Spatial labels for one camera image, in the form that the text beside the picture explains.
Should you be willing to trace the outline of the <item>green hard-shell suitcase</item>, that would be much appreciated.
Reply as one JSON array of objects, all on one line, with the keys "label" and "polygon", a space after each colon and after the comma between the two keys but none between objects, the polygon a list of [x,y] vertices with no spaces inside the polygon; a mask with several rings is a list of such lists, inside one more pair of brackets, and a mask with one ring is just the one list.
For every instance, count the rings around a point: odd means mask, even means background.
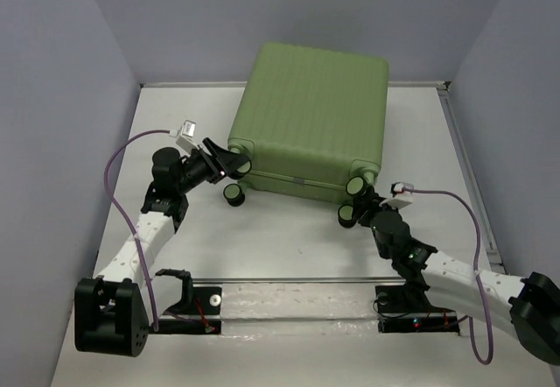
[{"label": "green hard-shell suitcase", "polygon": [[249,190],[338,205],[351,228],[381,198],[389,64],[380,57],[268,42],[256,55],[227,138],[249,157],[238,205]]}]

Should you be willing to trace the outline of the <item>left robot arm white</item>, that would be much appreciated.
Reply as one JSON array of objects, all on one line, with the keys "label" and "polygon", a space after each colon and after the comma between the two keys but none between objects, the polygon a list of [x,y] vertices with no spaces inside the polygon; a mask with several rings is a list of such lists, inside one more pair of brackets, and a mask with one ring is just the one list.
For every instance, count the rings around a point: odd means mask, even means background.
[{"label": "left robot arm white", "polygon": [[158,254],[177,234],[189,207],[187,194],[202,183],[240,179],[249,157],[210,138],[181,155],[165,147],[152,156],[152,181],[137,221],[125,220],[129,237],[96,276],[74,290],[74,346],[80,352],[138,356],[150,332],[159,330],[169,308],[183,313],[193,304],[189,271],[152,270]]}]

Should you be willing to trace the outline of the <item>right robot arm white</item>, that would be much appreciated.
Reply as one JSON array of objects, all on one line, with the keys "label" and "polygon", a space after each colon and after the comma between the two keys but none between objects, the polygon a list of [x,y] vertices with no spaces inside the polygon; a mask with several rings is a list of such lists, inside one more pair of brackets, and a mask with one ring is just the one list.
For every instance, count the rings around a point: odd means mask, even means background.
[{"label": "right robot arm white", "polygon": [[539,272],[523,278],[484,270],[479,245],[472,262],[466,263],[416,239],[400,214],[417,193],[412,186],[395,183],[388,198],[368,183],[349,186],[346,192],[352,213],[339,223],[371,229],[379,256],[405,281],[402,298],[409,308],[451,309],[464,314],[470,326],[483,323],[487,354],[478,358],[483,365],[494,358],[495,329],[538,360],[559,364],[559,288],[551,278]]}]

